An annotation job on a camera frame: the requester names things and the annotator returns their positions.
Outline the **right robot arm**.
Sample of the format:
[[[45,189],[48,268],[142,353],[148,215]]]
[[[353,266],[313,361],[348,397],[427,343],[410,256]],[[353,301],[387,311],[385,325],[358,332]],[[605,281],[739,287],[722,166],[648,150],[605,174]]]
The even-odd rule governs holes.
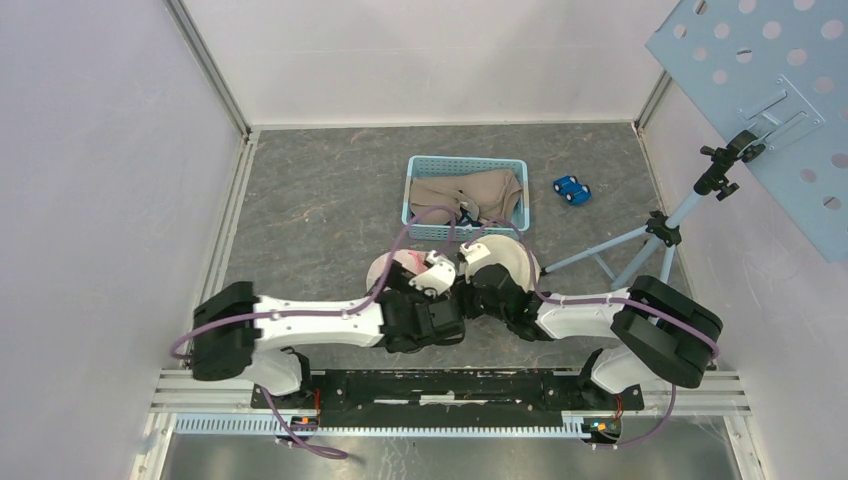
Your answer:
[[[584,365],[577,392],[591,408],[644,382],[699,387],[723,330],[713,312],[649,275],[601,297],[564,296],[524,288],[496,264],[462,275],[453,291],[466,317],[493,317],[526,341],[619,340],[618,347],[592,355]]]

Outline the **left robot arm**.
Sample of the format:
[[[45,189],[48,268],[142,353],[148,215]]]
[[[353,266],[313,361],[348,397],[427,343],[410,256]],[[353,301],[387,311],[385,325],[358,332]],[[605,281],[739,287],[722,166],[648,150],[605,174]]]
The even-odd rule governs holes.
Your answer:
[[[296,302],[257,295],[249,281],[234,282],[195,308],[187,364],[193,379],[249,380],[290,407],[314,394],[302,345],[344,344],[414,353],[459,343],[465,321],[452,297],[457,272],[445,257],[415,275],[398,261],[384,283],[364,298]]]

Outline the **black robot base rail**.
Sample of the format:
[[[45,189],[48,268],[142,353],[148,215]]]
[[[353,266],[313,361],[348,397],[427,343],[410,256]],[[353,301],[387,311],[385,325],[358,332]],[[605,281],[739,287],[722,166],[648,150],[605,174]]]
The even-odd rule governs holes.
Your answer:
[[[566,411],[637,412],[637,385],[619,394],[575,371],[555,369],[412,369],[314,371],[298,391],[265,399],[279,411],[312,409],[320,426],[366,428],[555,427]]]

